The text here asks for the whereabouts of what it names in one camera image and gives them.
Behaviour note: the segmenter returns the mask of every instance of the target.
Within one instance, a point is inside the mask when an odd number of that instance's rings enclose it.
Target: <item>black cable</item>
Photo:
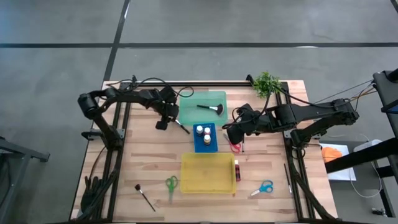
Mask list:
[[[323,147],[322,147],[320,144],[316,144],[316,143],[306,143],[306,144],[305,144],[305,147],[307,147],[308,145],[311,145],[311,146],[320,146],[320,147],[321,147],[321,150],[323,149]],[[305,153],[306,153],[305,148],[301,148],[301,151],[304,151],[304,153],[303,153],[303,159],[304,159],[304,156],[305,156]]]
[[[104,146],[104,148],[101,149],[101,151],[99,152],[97,158],[95,159],[93,167],[91,168],[90,177],[88,178],[89,180],[91,180],[91,178],[93,176],[93,173],[94,173],[94,170],[95,170],[95,167],[97,166],[97,163],[98,163],[98,161],[100,159],[100,155],[104,151],[105,148],[106,148],[106,146]]]
[[[145,82],[148,81],[148,80],[158,80],[158,81],[161,81],[165,86],[170,87],[170,88],[173,90],[173,92],[174,92],[175,94],[177,94],[177,96],[181,96],[181,97],[187,98],[187,97],[191,97],[191,96],[194,94],[194,92],[195,92],[195,90],[192,88],[192,86],[185,86],[185,87],[181,88],[179,91],[175,91],[175,90],[172,88],[172,86],[169,85],[166,81],[164,81],[163,79],[160,79],[160,78],[156,78],[156,77],[150,77],[150,78],[144,79],[143,81],[141,81],[140,83],[138,83],[138,84],[134,87],[134,89],[138,88],[141,84],[145,83]],[[131,84],[132,84],[132,79],[124,79],[124,80],[120,80],[120,81],[118,81],[118,82],[116,82],[116,83],[109,83],[109,84],[106,84],[106,85],[107,85],[107,86],[110,86],[110,87],[112,87],[112,88],[114,88],[114,89],[117,90],[118,92],[123,92],[123,93],[134,90],[133,88],[131,88],[131,89],[127,89],[127,90],[121,91],[121,90],[118,90],[116,87],[113,86],[113,85],[119,84],[119,83],[121,83],[121,82],[126,82],[126,81],[130,81]],[[182,95],[182,94],[181,94],[181,91],[184,90],[184,89],[187,89],[187,88],[190,88],[190,89],[192,90],[192,93],[189,94],[189,95],[187,95],[187,96]]]
[[[328,96],[328,97],[326,97],[326,98],[324,98],[324,99],[322,99],[322,100],[318,100],[318,101],[316,101],[315,103],[319,103],[319,102],[321,102],[321,101],[323,101],[323,100],[326,100],[326,99],[329,99],[329,98],[334,97],[334,96],[336,96],[336,95],[339,95],[339,94],[341,94],[341,93],[347,92],[348,90],[352,90],[353,88],[359,87],[359,86],[361,86],[361,85],[363,85],[363,84],[366,84],[366,83],[368,83],[368,82],[371,82],[371,81],[373,81],[373,79],[372,79],[372,80],[368,80],[368,81],[366,81],[366,82],[363,82],[363,83],[361,83],[361,84],[358,84],[358,85],[356,85],[356,86],[353,86],[353,87],[351,87],[351,88],[348,88],[348,89],[346,89],[346,90],[340,91],[340,92],[338,92],[338,93],[336,93],[336,94],[334,94],[334,95]]]
[[[302,154],[303,159],[304,159],[304,156],[305,156],[305,153],[306,153],[306,152],[305,152],[305,149],[304,149],[304,148],[300,148],[300,149],[301,149],[300,152],[302,152],[302,151],[304,152],[304,153]],[[297,149],[297,148],[295,149],[295,148],[294,148],[294,150],[296,151],[296,153],[299,153],[299,149]]]
[[[228,129],[228,128],[234,126],[234,125],[240,125],[240,124],[245,124],[245,123],[253,122],[253,120],[254,120],[255,118],[250,119],[250,120],[248,120],[248,121],[237,122],[237,120],[238,120],[240,117],[242,117],[242,115],[244,114],[244,112],[243,112],[243,113],[241,113],[237,118],[235,118],[234,112],[235,112],[235,110],[238,110],[238,109],[241,109],[241,110],[248,110],[247,108],[241,108],[241,107],[239,107],[239,108],[234,108],[234,109],[232,110],[232,119],[233,119],[233,122],[228,123],[228,124],[224,124],[224,125],[221,127],[222,129]]]
[[[148,81],[148,80],[158,80],[158,81],[161,81],[164,85],[170,87],[170,88],[174,91],[175,94],[177,94],[178,96],[181,96],[181,97],[185,97],[185,98],[191,97],[191,96],[194,94],[194,92],[195,92],[195,90],[192,88],[192,86],[183,87],[180,91],[177,92],[177,91],[175,91],[175,90],[172,88],[171,85],[169,85],[169,84],[168,84],[167,82],[165,82],[163,79],[156,78],[156,77],[151,77],[151,78],[146,78],[146,79],[144,79],[143,81],[141,81],[140,83],[138,83],[138,85],[136,85],[136,88],[138,88],[141,84],[145,83],[145,82]],[[187,95],[187,96],[184,96],[184,95],[181,94],[181,91],[184,90],[184,89],[186,89],[186,88],[190,88],[190,89],[192,90],[192,93],[189,94],[189,95]]]
[[[310,102],[307,102],[307,101],[302,100],[302,99],[300,99],[300,98],[297,98],[297,97],[295,97],[295,96],[292,96],[292,95],[288,94],[285,90],[279,88],[278,86],[275,86],[275,88],[276,88],[277,90],[279,90],[281,93],[285,94],[286,96],[288,96],[288,97],[290,97],[290,98],[292,98],[292,99],[295,99],[295,100],[297,100],[297,101],[300,101],[300,102],[302,102],[302,103],[305,103],[305,104],[308,104],[308,105],[311,105],[311,106],[314,106],[314,107],[317,107],[317,108],[326,108],[326,109],[328,109],[328,108],[335,108],[335,107],[343,106],[343,105],[345,105],[345,104],[351,102],[350,99],[346,99],[347,101],[346,101],[345,103],[340,104],[340,105],[336,105],[336,106],[320,106],[320,105],[316,105],[315,103],[310,103]]]
[[[261,111],[260,115],[262,115],[264,112],[266,112],[266,110],[267,110],[267,106],[268,106],[268,102],[269,102],[269,98],[270,98],[270,97],[271,97],[271,95],[270,95],[270,94],[268,94],[268,95],[267,95],[266,104],[265,104],[264,108],[262,109],[262,111]]]
[[[356,111],[356,109],[358,109],[358,102],[359,102],[359,99],[360,99],[361,94],[362,94],[363,91],[364,91],[364,90],[361,91],[361,93],[358,95],[358,97],[357,97],[357,99],[356,99],[355,111]]]
[[[7,195],[8,195],[8,193],[9,193],[10,189],[11,189],[11,169],[10,169],[10,162],[9,162],[8,157],[6,158],[6,160],[7,160],[7,170],[8,170],[8,188],[7,188],[6,194],[5,194],[4,197],[1,199],[0,208],[2,207],[2,204],[3,204],[4,201],[6,200]]]

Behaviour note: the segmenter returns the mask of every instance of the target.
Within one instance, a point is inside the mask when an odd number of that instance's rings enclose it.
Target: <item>red scissors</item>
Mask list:
[[[225,139],[228,141],[229,147],[231,148],[231,151],[233,151],[235,153],[240,153],[241,152],[241,148],[242,148],[242,144],[239,143],[239,144],[234,145],[234,144],[232,144],[229,141],[229,138],[228,138],[228,136],[225,133],[223,135],[224,135]]]

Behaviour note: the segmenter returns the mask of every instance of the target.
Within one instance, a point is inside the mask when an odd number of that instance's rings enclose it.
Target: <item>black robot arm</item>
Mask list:
[[[241,142],[244,134],[288,131],[301,121],[319,119],[305,129],[290,132],[295,147],[302,147],[316,134],[326,134],[326,130],[334,125],[351,125],[359,118],[351,103],[344,99],[308,106],[284,104],[266,109],[265,114],[253,111],[249,104],[245,104],[237,109],[237,113],[236,121],[223,126],[232,144]]]
[[[99,127],[107,149],[118,150],[122,145],[122,139],[116,128],[109,125],[102,116],[102,113],[115,102],[139,103],[146,109],[153,108],[161,116],[156,129],[166,130],[167,123],[175,120],[178,115],[179,107],[175,104],[177,95],[171,86],[166,86],[160,91],[157,89],[134,91],[129,88],[130,86],[124,90],[117,90],[111,87],[79,96],[78,103],[83,114]],[[96,101],[97,97],[105,99],[101,106]]]

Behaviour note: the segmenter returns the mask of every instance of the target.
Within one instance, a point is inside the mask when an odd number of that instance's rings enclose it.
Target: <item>green scissors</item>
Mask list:
[[[174,188],[176,188],[178,184],[178,179],[176,176],[171,176],[170,178],[166,179],[166,186],[169,188],[169,203],[173,202],[173,193]]]

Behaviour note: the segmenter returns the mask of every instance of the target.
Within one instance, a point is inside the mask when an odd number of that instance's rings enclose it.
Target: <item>black paint brush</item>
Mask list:
[[[205,106],[205,105],[197,105],[197,106],[200,108],[214,110],[218,114],[218,116],[223,114],[223,112],[224,112],[224,106],[222,104],[219,104],[217,106]]]
[[[144,196],[145,200],[148,202],[149,206],[153,209],[154,212],[156,212],[155,208],[150,204],[150,202],[148,201],[148,198],[144,195],[144,193],[141,190],[141,186],[139,184],[137,184],[134,187],[137,191],[139,191],[141,193],[142,196]]]

